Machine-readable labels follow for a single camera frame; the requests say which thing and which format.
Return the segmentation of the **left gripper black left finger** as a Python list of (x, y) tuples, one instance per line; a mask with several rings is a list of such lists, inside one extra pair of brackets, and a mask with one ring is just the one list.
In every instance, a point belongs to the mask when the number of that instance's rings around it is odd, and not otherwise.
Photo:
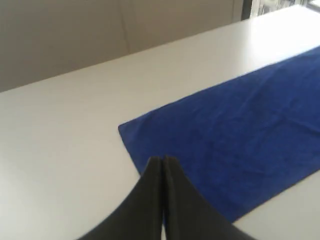
[(160, 240), (163, 224), (162, 160), (151, 157), (123, 202), (82, 240)]

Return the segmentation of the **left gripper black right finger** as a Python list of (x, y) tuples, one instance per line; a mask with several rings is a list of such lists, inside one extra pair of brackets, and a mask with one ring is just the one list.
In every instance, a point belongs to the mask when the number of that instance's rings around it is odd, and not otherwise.
[(196, 190), (179, 161), (166, 156), (163, 165), (164, 225), (168, 240), (246, 240), (235, 227)]

